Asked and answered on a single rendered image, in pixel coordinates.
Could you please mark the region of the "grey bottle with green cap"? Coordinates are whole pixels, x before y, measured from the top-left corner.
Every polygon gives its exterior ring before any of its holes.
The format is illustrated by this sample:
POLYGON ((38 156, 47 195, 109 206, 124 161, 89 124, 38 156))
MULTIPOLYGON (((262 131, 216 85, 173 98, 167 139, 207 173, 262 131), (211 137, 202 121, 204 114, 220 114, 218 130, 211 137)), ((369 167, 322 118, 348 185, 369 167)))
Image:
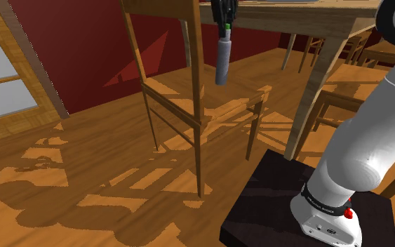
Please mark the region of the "grey bottle with green cap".
POLYGON ((229 59, 231 54, 232 41, 231 25, 225 25, 225 37, 220 37, 217 45, 217 66, 215 74, 215 84, 224 86, 227 83, 227 76, 229 70, 229 59))

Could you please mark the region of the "wooden chair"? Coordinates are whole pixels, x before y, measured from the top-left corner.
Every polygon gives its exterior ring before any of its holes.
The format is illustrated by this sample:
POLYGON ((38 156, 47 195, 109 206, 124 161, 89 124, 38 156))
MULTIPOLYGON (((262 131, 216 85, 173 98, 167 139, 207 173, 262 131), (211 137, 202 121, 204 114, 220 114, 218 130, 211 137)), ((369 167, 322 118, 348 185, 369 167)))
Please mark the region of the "wooden chair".
MULTIPOLYGON (((324 117, 330 106, 357 112, 361 104, 383 80, 386 71, 353 65, 341 65, 323 85, 308 118, 311 131, 320 124, 337 128, 340 124, 324 117)), ((395 179, 381 193, 383 197, 395 195, 395 179)))
POLYGON ((246 156, 250 156, 271 86, 261 86, 239 76, 228 76, 228 63, 216 67, 203 61, 199 0, 119 0, 130 47, 140 77, 154 144, 161 146, 158 123, 164 122, 194 149, 196 189, 205 192, 204 147, 250 125, 246 156), (185 22, 182 69, 147 76, 138 48, 132 15, 185 22))
MULTIPOLYGON (((368 29, 367 31, 364 31, 356 36, 353 36, 350 38, 347 42, 348 48, 344 48, 342 50, 343 53, 347 54, 347 58, 345 60, 345 64, 351 64, 354 65, 356 60, 361 54, 361 51, 363 50, 369 36, 372 34, 373 29, 368 29)), ((321 50, 323 46, 324 39, 320 38, 314 38, 310 36, 307 40, 307 45, 305 46, 304 53, 302 56, 302 60, 299 66, 298 72, 300 73, 302 71, 302 66, 304 64, 304 60, 309 52, 310 48, 314 48, 314 56, 312 58, 312 62, 310 66, 312 67, 314 65, 316 56, 319 54, 319 51, 321 50)))
POLYGON ((357 66, 374 68, 378 62, 395 64, 395 45, 388 41, 364 48, 360 55, 357 66))

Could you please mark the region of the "wooden table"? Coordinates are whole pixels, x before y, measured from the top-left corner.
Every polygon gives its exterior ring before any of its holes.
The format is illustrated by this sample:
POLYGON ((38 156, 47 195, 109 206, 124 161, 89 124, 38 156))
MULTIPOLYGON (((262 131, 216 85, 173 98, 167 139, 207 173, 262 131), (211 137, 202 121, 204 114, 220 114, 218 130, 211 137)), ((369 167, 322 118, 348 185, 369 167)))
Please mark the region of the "wooden table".
POLYGON ((294 159, 301 134, 321 89, 347 40, 375 26, 381 0, 318 0, 311 3, 242 1, 235 27, 302 34, 326 41, 300 100, 284 157, 294 159))

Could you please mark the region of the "dark robot stand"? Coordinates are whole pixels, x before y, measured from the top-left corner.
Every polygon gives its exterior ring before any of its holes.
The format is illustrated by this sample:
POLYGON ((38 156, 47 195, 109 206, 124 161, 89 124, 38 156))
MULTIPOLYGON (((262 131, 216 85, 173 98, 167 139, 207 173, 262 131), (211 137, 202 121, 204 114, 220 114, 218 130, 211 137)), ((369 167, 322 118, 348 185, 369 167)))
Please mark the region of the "dark robot stand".
MULTIPOLYGON (((332 247, 305 235, 290 211, 291 199, 313 172, 268 149, 222 223, 220 241, 226 247, 332 247)), ((395 247, 389 199, 357 192, 352 205, 361 225, 361 247, 395 247)))

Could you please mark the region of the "wooden framed glass door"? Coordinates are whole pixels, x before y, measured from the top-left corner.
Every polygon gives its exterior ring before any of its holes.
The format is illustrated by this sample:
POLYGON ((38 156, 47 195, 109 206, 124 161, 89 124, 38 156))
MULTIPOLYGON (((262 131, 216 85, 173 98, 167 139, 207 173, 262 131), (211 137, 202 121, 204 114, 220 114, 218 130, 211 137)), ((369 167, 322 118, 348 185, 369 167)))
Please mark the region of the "wooden framed glass door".
POLYGON ((8 0, 0 0, 0 139, 69 116, 8 0))

